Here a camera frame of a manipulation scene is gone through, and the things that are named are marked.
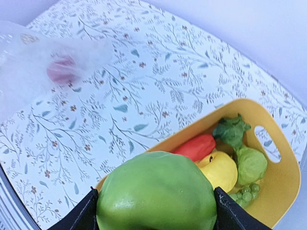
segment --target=plastic bag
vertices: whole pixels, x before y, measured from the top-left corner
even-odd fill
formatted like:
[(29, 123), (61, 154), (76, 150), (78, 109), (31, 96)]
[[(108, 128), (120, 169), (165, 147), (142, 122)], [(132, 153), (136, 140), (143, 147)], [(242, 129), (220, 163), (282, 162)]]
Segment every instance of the plastic bag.
[(111, 47), (107, 39), (49, 38), (0, 21), (0, 122), (57, 85), (108, 64)]

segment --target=white surface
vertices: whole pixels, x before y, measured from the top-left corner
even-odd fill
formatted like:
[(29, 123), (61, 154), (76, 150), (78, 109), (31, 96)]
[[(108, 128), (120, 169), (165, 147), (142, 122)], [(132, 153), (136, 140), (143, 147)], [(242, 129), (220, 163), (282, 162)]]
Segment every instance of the white surface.
[[(1, 0), (0, 19), (26, 25), (58, 0)], [(274, 75), (303, 104), (307, 73), (304, 0), (146, 0), (227, 41)]]

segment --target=toy vegetable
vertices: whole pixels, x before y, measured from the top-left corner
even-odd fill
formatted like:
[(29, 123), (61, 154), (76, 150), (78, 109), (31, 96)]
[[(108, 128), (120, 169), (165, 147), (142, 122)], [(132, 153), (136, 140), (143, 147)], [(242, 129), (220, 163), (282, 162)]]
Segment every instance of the toy vegetable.
[(230, 192), (236, 185), (238, 171), (236, 163), (228, 154), (215, 151), (197, 163), (202, 173), (212, 184), (213, 189), (221, 187)]
[(268, 162), (256, 149), (243, 145), (244, 132), (250, 130), (251, 126), (242, 120), (242, 116), (237, 118), (222, 118), (218, 126), (213, 131), (215, 139), (232, 146), (237, 156), (238, 184), (241, 186), (262, 179), (265, 175)]
[(216, 202), (190, 159), (156, 151), (117, 167), (97, 202), (100, 230), (212, 230)]
[(196, 162), (209, 155), (215, 146), (216, 143), (211, 134), (202, 134), (184, 143), (173, 153), (186, 156)]

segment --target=yellow basket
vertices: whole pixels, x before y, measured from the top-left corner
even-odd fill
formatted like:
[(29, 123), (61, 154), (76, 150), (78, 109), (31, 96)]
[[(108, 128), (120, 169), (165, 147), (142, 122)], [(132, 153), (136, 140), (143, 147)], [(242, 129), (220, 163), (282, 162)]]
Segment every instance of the yellow basket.
[[(271, 114), (260, 104), (247, 99), (232, 101), (160, 142), (147, 152), (159, 150), (172, 152), (194, 136), (201, 133), (212, 133), (222, 117), (237, 117), (238, 113), (252, 127), (244, 136), (245, 145), (265, 153), (254, 131), (256, 126), (262, 126), (270, 134), (281, 155), (281, 161), (274, 163), (265, 154), (268, 159), (268, 168), (261, 181), (259, 197), (246, 209), (254, 218), (273, 228), (294, 203), (301, 184), (301, 174), (287, 139)], [(220, 145), (220, 142), (217, 142), (217, 149), (230, 153), (230, 149), (225, 145)], [(101, 190), (105, 179), (106, 177), (97, 185), (98, 191)]]

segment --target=red pepper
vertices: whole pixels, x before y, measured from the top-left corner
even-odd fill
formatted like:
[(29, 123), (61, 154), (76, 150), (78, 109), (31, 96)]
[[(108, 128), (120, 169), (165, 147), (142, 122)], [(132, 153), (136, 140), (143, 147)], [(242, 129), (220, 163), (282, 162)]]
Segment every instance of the red pepper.
[(215, 146), (216, 143), (211, 134), (202, 134), (184, 143), (173, 153), (183, 155), (196, 162), (209, 155)]

